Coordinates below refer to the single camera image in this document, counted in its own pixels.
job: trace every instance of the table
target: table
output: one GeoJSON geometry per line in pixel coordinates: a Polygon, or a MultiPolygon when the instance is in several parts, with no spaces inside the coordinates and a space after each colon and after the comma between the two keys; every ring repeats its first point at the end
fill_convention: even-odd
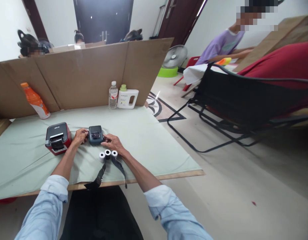
{"type": "MultiPolygon", "coordinates": [[[[230,63],[230,64],[226,65],[225,68],[227,70],[233,72],[233,70],[237,66],[238,66],[237,64],[230,63]]],[[[184,76],[184,80],[186,82],[186,85],[190,85],[190,84],[193,84],[193,83],[199,81],[203,77],[206,69],[207,69],[207,64],[195,65],[195,66],[191,66],[191,67],[186,68],[183,72],[183,76],[184,76]]],[[[215,66],[212,66],[211,69],[213,71],[216,71],[216,72],[224,73],[220,68],[215,67],[215,66]]]]}
{"type": "MultiPolygon", "coordinates": [[[[158,179],[203,175],[201,167],[145,107],[110,110],[108,106],[63,110],[41,120],[37,115],[16,119],[0,136],[0,199],[37,194],[62,155],[45,147],[48,126],[66,122],[72,136],[81,127],[101,125],[104,133],[119,136],[124,147],[158,179]]],[[[69,190],[94,181],[102,163],[102,146],[80,146],[72,167],[69,190]]],[[[127,183],[136,182],[122,161],[127,183]]],[[[107,163],[102,186],[124,184],[124,176],[107,163]]]]}

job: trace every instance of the wooden table edge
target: wooden table edge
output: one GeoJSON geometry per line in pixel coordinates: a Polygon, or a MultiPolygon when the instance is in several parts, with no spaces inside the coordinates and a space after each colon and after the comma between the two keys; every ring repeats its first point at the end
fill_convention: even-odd
{"type": "MultiPolygon", "coordinates": [[[[158,180],[167,180],[167,179],[173,179],[173,178],[183,178],[183,177],[194,177],[194,176],[202,176],[205,175],[203,170],[193,170],[193,171],[186,171],[181,173],[172,173],[172,174],[166,174],[161,176],[156,176],[158,180]]],[[[75,190],[82,190],[86,189],[84,187],[84,184],[88,182],[79,182],[76,184],[68,185],[67,190],[68,191],[75,191],[75,190]]],[[[126,180],[126,183],[137,183],[136,179],[126,180]]],[[[115,182],[102,182],[100,187],[109,187],[109,186],[117,186],[117,185],[123,185],[125,184],[125,181],[115,181],[115,182]]],[[[38,195],[40,190],[30,192],[30,193],[24,193],[20,194],[14,197],[24,197],[24,196],[31,196],[31,195],[38,195]]]]}

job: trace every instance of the green bottle cap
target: green bottle cap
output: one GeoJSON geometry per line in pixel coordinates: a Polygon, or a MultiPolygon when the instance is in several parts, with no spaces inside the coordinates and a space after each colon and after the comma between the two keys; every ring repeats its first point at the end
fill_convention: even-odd
{"type": "Polygon", "coordinates": [[[121,90],[122,92],[126,92],[126,84],[122,84],[120,90],[121,90]]]}

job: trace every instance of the light green tablecloth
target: light green tablecloth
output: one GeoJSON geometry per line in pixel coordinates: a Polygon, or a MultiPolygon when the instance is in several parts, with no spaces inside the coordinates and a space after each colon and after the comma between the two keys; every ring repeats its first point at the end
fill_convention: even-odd
{"type": "MultiPolygon", "coordinates": [[[[54,156],[45,147],[46,129],[61,122],[68,124],[72,137],[81,127],[101,125],[104,133],[117,135],[123,146],[156,176],[201,169],[145,107],[65,110],[52,113],[46,120],[38,116],[16,119],[0,136],[0,199],[40,189],[63,156],[54,156]]],[[[104,150],[88,142],[81,145],[70,184],[94,181],[102,167],[98,155],[104,150]]],[[[135,179],[122,164],[126,179],[135,179]]],[[[122,173],[108,161],[103,182],[121,180],[122,173]]]]}

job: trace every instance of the light blue shirt sleeve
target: light blue shirt sleeve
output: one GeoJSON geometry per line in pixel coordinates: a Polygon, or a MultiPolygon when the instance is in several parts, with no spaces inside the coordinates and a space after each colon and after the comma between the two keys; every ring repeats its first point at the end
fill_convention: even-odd
{"type": "Polygon", "coordinates": [[[57,240],[63,203],[68,201],[68,181],[59,175],[47,178],[28,211],[15,240],[57,240]]]}
{"type": "Polygon", "coordinates": [[[161,217],[168,240],[213,240],[169,187],[160,185],[144,195],[153,218],[161,217]]]}

